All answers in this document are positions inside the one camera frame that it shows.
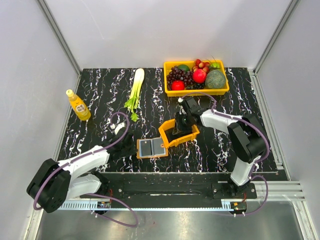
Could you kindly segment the orange leather card holder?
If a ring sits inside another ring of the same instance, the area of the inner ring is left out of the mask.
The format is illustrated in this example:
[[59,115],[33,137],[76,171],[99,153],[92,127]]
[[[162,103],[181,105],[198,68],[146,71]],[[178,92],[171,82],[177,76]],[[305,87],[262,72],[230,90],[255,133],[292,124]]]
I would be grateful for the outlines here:
[[162,158],[169,155],[168,149],[164,146],[164,141],[161,137],[138,139],[136,141],[138,159],[146,158]]

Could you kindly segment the small yellow plastic bin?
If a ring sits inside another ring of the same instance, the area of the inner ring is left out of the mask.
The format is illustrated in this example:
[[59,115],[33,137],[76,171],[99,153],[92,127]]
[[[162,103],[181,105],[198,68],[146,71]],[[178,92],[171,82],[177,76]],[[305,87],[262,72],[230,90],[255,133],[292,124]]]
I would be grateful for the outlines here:
[[163,140],[163,147],[168,149],[171,147],[177,147],[179,144],[193,141],[196,139],[197,135],[200,133],[196,125],[188,127],[185,132],[180,132],[174,134],[174,129],[176,126],[176,120],[170,119],[165,121],[159,128],[160,137]]

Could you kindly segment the black VIP credit card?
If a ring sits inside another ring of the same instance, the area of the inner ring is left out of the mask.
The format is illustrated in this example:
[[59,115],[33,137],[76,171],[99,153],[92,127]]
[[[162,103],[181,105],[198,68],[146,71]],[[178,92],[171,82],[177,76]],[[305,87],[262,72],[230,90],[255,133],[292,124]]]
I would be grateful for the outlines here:
[[149,157],[152,155],[152,141],[149,139],[140,142],[140,156]]

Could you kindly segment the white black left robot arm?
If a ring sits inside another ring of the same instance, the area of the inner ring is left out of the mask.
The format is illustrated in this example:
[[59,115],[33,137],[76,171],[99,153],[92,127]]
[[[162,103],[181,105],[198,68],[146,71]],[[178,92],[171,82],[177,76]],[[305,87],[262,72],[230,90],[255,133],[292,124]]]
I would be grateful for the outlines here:
[[97,168],[134,155],[137,149],[133,136],[130,131],[118,132],[78,156],[60,161],[45,160],[26,189],[33,198],[34,210],[52,213],[66,200],[90,194],[102,198],[109,194],[109,180]]

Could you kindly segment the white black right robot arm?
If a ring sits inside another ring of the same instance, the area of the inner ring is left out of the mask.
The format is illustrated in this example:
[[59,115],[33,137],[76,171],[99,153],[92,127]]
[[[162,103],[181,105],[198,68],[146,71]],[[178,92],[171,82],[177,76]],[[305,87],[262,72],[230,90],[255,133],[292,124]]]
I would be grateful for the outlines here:
[[237,116],[214,108],[204,109],[193,97],[180,97],[178,104],[181,112],[175,115],[173,135],[182,137],[190,133],[194,125],[212,128],[229,135],[237,159],[230,175],[231,183],[227,186],[227,192],[231,197],[239,198],[246,191],[245,184],[251,179],[253,167],[270,153],[269,141],[257,118],[252,114]]

